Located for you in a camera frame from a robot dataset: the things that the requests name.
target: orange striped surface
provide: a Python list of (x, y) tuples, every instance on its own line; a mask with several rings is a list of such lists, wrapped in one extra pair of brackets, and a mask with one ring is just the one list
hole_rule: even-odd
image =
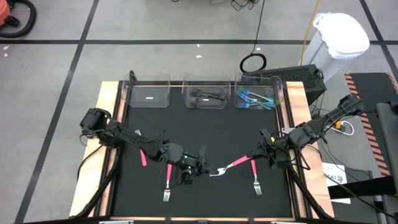
[[(388, 76), (391, 80), (392, 85), (394, 86), (394, 89), (396, 90), (396, 92), (398, 94), (398, 86), (395, 84), (395, 81), (392, 78), (391, 74), (388, 74)], [(353, 77), (351, 75), (345, 74), (345, 78), (346, 78), (346, 82), (347, 82), (347, 85), (348, 85), (348, 88), (349, 88), (349, 91), (351, 92), (351, 94), (353, 96), (358, 97), (358, 99), (360, 99), (360, 97), (358, 95), (358, 91), (356, 90), (356, 87), (355, 87)], [(366, 137), (368, 138), (369, 144), (371, 145), (373, 156), (376, 160), (377, 166), (379, 167), (379, 171), (380, 171), (381, 175), (383, 175), (383, 176), (390, 175), (388, 168), (387, 168), (387, 164), (384, 162), (383, 155), (379, 148), (379, 144), (377, 143), (377, 139), (373, 133), (373, 129), (369, 122), (368, 116), (366, 114), (362, 114), (361, 116), (359, 116), (359, 118), (362, 121), (363, 128), (366, 132)]]

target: wooden edge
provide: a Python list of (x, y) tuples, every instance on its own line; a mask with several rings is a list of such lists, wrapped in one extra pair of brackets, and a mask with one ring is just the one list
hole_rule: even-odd
[[(111, 220), (165, 221), (165, 217), (111, 217)], [(248, 218), (173, 217), (172, 221), (248, 222)], [(255, 222), (294, 221), (294, 218), (254, 218)]]
[[(284, 125), (285, 127), (291, 127), (291, 125), (289, 124), (289, 118), (287, 115), (287, 107), (286, 107), (286, 101), (284, 100), (281, 104), (280, 104), (280, 110), (282, 111), (282, 117), (284, 120)], [(290, 150), (290, 158), (293, 159), (294, 158), (294, 152), (293, 150)], [(305, 214), (305, 205), (304, 205), (304, 201), (303, 201), (303, 194), (301, 193), (299, 187), (297, 186), (297, 184), (295, 185), (295, 191), (296, 191), (296, 198), (297, 198), (297, 204), (298, 204), (298, 211), (300, 213), (300, 217), (306, 217)], [(293, 201), (292, 201), (292, 214), (293, 217), (295, 217), (295, 214), (293, 212)]]
[[(303, 83), (287, 82), (286, 85), (292, 109), (294, 126), (310, 121), (311, 115), (308, 108), (307, 97), (305, 96)], [(314, 143), (312, 146), (318, 149), (317, 143)], [(311, 170), (304, 170), (307, 189), (311, 192), (315, 200), (324, 209), (324, 211), (331, 217), (334, 217), (335, 215), (331, 205), (320, 153), (311, 147), (305, 147), (302, 149), (302, 154), (311, 167)], [(318, 217), (313, 210), (312, 215), (314, 218)]]
[[(119, 82), (102, 82), (98, 95), (97, 108), (113, 111)], [(84, 158), (92, 153), (100, 145), (98, 139), (87, 140)], [(102, 147), (86, 161), (80, 170), (79, 180), (73, 197), (70, 216), (77, 215), (83, 210), (99, 187), (101, 167), (103, 166), (106, 148)]]
[[(116, 120), (119, 121), (120, 123), (123, 120), (124, 107), (126, 106), (125, 101), (123, 100), (123, 99), (126, 99), (126, 93), (127, 93), (126, 90), (122, 90), (121, 97), (119, 99), (120, 102), (119, 102), (119, 108), (118, 108), (118, 117), (116, 118)], [(116, 149), (112, 149), (110, 157), (109, 157), (107, 174), (112, 169), (115, 155), (116, 155)], [(100, 208), (99, 208), (99, 215), (100, 216), (105, 216), (106, 215), (106, 211), (107, 211), (108, 206), (109, 206), (108, 202), (109, 202), (109, 195), (111, 193), (110, 192), (111, 191), (111, 184), (112, 184), (112, 181), (108, 184), (108, 186), (106, 186), (106, 189), (105, 189), (104, 193), (102, 194), (101, 205), (100, 205)]]

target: black box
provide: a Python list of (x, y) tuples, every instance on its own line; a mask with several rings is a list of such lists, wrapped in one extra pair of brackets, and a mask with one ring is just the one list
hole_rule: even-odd
[(311, 105), (324, 91), (326, 86), (323, 77), (317, 72), (315, 65), (303, 65), (289, 68), (278, 68), (264, 71), (247, 72), (243, 75), (250, 77), (269, 78), (273, 76), (280, 77), (285, 82), (303, 82), (308, 105)]

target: gray floor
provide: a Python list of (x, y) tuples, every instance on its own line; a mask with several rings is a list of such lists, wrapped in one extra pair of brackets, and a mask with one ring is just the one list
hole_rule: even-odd
[[(93, 0), (32, 0), (38, 12), (32, 32), (21, 40), (79, 40)], [(366, 0), (384, 40), (398, 40), (395, 0)], [(266, 0), (259, 39), (303, 40), (315, 0)], [(27, 9), (17, 7), (15, 15)], [(207, 0), (99, 0), (88, 40), (253, 39), (261, 5), (236, 12), (229, 3), (211, 6)], [(319, 12), (345, 12), (376, 35), (358, 0), (323, 0)], [(16, 219), (22, 198), (79, 41), (71, 44), (0, 44), (0, 222)], [(301, 45), (258, 45), (268, 69), (297, 64)], [(25, 222), (67, 218), (76, 186), (76, 170), (84, 147), (79, 143), (82, 116), (95, 106), (102, 81), (120, 80), (130, 69), (137, 75), (239, 74), (239, 62), (252, 49), (246, 44), (84, 45), (65, 104), (37, 181)], [(398, 60), (398, 46), (389, 45)], [(246, 70), (258, 66), (255, 59)], [(392, 72), (379, 45), (372, 45), (326, 85), (322, 107), (332, 109), (349, 93), (343, 74)], [(355, 135), (330, 133), (333, 154), (346, 165), (380, 176), (358, 118)]]

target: metal fork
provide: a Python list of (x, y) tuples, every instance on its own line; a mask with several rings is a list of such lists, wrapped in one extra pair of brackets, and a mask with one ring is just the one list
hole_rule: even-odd
[(167, 164), (167, 180), (166, 180), (166, 189), (164, 189), (164, 193), (163, 193), (163, 201), (164, 202), (168, 202), (169, 198), (170, 198), (170, 178), (172, 175), (172, 165), (171, 164)]
[(242, 157), (242, 158), (240, 158), (240, 159), (237, 159), (236, 161), (234, 161), (233, 163), (231, 163), (230, 165), (228, 165), (228, 166), (226, 166), (226, 167), (218, 168), (218, 169), (217, 169), (217, 173), (215, 173), (215, 174), (209, 174), (209, 176), (210, 176), (210, 177), (217, 177), (217, 176), (219, 176), (219, 175), (223, 175), (223, 174), (225, 174), (225, 172), (226, 172), (227, 169), (231, 168), (232, 166), (239, 165), (239, 164), (241, 164), (242, 162), (246, 162), (246, 161), (248, 161), (250, 158), (251, 158), (251, 157), (244, 156), (244, 157)]
[(251, 160), (251, 169), (253, 170), (254, 174), (254, 190), (256, 191), (257, 195), (261, 195), (261, 187), (260, 183), (257, 181), (256, 162), (254, 162), (254, 159)]
[[(141, 132), (139, 129), (135, 130), (135, 133), (138, 135), (141, 135)], [(147, 159), (145, 157), (144, 151), (142, 151), (142, 149), (139, 149), (139, 152), (141, 154), (141, 162), (142, 162), (142, 166), (147, 166)]]

